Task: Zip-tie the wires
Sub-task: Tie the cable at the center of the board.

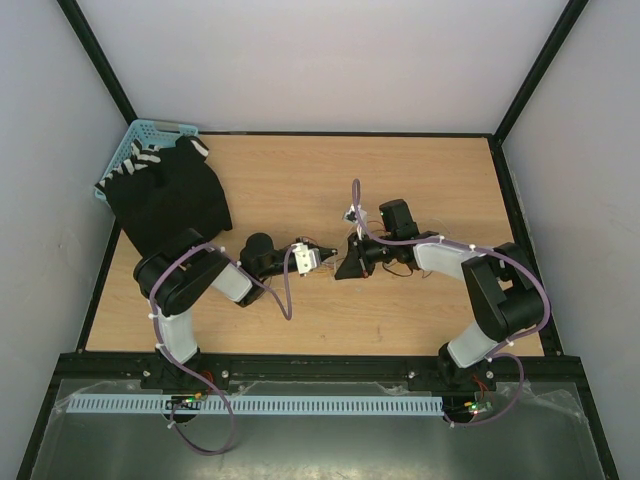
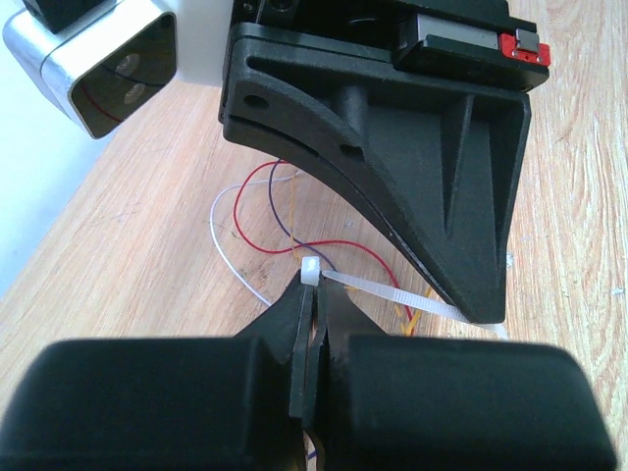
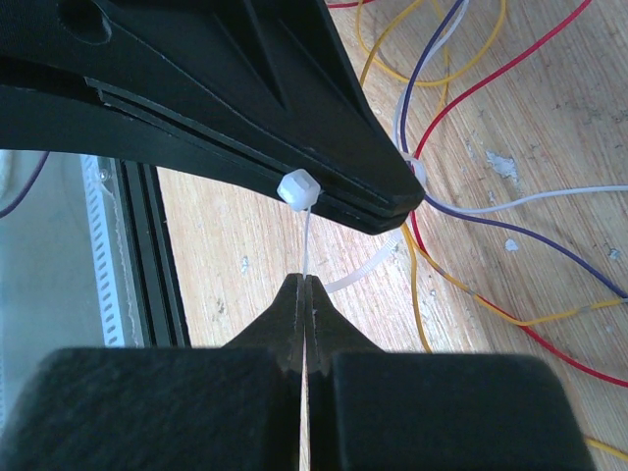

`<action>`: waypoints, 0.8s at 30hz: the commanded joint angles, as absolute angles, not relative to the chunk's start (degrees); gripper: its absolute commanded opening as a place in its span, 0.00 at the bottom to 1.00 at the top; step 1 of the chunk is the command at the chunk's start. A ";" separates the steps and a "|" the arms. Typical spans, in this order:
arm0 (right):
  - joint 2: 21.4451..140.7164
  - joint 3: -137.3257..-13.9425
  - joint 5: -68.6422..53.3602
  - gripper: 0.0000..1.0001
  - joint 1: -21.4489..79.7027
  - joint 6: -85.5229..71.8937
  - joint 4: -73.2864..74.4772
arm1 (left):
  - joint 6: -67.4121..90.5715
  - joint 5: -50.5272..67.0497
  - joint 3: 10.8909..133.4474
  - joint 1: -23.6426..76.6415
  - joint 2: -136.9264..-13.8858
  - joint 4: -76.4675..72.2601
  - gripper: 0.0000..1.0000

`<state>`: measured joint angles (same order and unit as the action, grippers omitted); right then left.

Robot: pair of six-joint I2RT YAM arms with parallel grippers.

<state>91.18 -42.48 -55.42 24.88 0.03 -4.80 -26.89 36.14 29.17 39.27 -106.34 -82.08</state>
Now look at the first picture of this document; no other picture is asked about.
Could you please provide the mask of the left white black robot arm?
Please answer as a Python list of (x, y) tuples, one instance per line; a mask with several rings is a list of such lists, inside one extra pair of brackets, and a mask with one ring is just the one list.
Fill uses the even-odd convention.
[(290, 273), (305, 276), (335, 256), (338, 250), (305, 237), (281, 249), (263, 232), (246, 240), (237, 261), (222, 247), (188, 229), (149, 255), (134, 268), (133, 278), (152, 309), (150, 318), (159, 335), (156, 349), (168, 360), (164, 375), (177, 387), (194, 384), (200, 364), (193, 331), (193, 306), (212, 288), (234, 304), (246, 307), (270, 289), (265, 281)]

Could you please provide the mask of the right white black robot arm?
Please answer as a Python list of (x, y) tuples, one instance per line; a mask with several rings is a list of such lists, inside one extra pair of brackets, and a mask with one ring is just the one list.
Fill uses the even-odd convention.
[(504, 243), (492, 249), (419, 231), (402, 199), (379, 206), (386, 235), (371, 236), (364, 218), (351, 208), (345, 219), (357, 225), (347, 240), (347, 254), (337, 280), (370, 277), (378, 264), (395, 261), (411, 271), (441, 273), (465, 283), (474, 319), (438, 352), (437, 376), (447, 388), (471, 381), (479, 364), (499, 349), (549, 320), (551, 308), (541, 282), (531, 272), (522, 249)]

